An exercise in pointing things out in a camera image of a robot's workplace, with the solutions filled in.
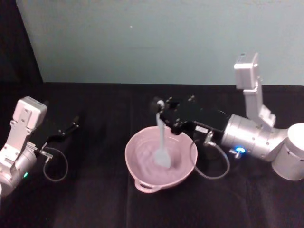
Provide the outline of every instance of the white spatula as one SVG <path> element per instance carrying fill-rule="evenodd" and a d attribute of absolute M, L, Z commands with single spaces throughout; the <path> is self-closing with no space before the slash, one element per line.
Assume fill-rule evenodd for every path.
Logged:
<path fill-rule="evenodd" d="M 160 114 L 156 114 L 156 123 L 160 129 L 160 147 L 154 154 L 154 162 L 162 167 L 171 167 L 171 158 L 165 147 L 165 123 L 160 119 Z"/>

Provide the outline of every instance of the gray cable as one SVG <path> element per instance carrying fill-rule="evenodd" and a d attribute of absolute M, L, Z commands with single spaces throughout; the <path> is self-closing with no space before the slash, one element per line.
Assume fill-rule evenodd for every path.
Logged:
<path fill-rule="evenodd" d="M 56 151 L 56 152 L 58 152 L 58 153 L 60 153 L 61 155 L 62 155 L 62 157 L 65 159 L 65 161 L 66 161 L 66 173 L 65 173 L 65 175 L 62 177 L 62 178 L 60 178 L 60 179 L 52 179 L 52 178 L 50 178 L 48 175 L 47 175 L 47 173 L 46 173 L 46 167 L 47 167 L 47 164 L 48 164 L 48 160 L 47 160 L 47 162 L 44 164 L 44 166 L 43 166 L 43 174 L 44 174 L 44 176 L 49 180 L 49 181 L 51 181 L 51 182 L 60 182 L 60 181 L 63 181 L 66 177 L 67 177 L 67 172 L 68 172 L 68 161 L 67 161 L 67 157 L 60 151 L 60 150 L 58 150 L 58 149 L 56 149 L 56 148 L 53 148 L 53 147 L 45 147 L 45 149 L 49 149 L 49 150 L 54 150 L 54 151 Z"/>
<path fill-rule="evenodd" d="M 191 143 L 190 152 L 192 151 L 191 149 L 192 149 L 193 144 L 195 144 L 195 142 L 198 142 L 198 141 L 199 141 L 199 139 L 196 139 L 196 140 L 194 140 L 194 141 Z M 220 175 L 220 176 L 217 176 L 217 177 L 210 177 L 210 176 L 207 176 L 206 174 L 202 173 L 202 172 L 198 169 L 198 167 L 194 164 L 194 162 L 193 162 L 193 161 L 192 161 L 192 162 L 193 162 L 195 171 L 198 172 L 202 177 L 204 177 L 204 178 L 206 178 L 206 179 L 209 179 L 209 180 L 217 180 L 217 179 L 220 179 L 220 178 L 225 177 L 225 176 L 227 175 L 227 173 L 230 171 L 230 161 L 229 161 L 227 155 L 225 154 L 225 152 L 222 150 L 222 148 L 220 148 L 217 144 L 211 143 L 211 144 L 208 144 L 208 146 L 209 146 L 209 145 L 210 145 L 210 146 L 213 146 L 213 147 L 215 147 L 215 148 L 217 148 L 217 150 L 218 150 L 218 151 L 223 155 L 223 157 L 225 158 L 226 163 L 227 163 L 227 169 L 226 169 L 226 171 L 225 171 L 222 175 Z"/>

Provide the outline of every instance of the blue led light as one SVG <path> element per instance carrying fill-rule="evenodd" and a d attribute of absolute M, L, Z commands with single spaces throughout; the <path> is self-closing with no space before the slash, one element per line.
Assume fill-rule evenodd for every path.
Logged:
<path fill-rule="evenodd" d="M 237 147 L 236 148 L 236 152 L 238 152 L 238 153 L 245 153 L 246 150 L 243 147 Z"/>

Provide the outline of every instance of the light blue wall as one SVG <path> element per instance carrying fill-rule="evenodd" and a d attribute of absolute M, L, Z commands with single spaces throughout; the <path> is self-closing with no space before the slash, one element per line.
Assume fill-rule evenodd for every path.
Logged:
<path fill-rule="evenodd" d="M 303 0 L 18 0 L 47 82 L 304 85 Z"/>

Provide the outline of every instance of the bowl handle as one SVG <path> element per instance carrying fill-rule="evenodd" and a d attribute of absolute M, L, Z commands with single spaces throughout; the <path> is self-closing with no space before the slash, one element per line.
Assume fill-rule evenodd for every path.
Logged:
<path fill-rule="evenodd" d="M 138 179 L 135 179 L 135 187 L 144 193 L 155 193 L 157 191 L 159 191 L 161 189 L 161 187 L 159 186 L 154 186 L 154 185 L 150 185 L 150 184 L 145 184 L 143 182 L 141 182 Z"/>

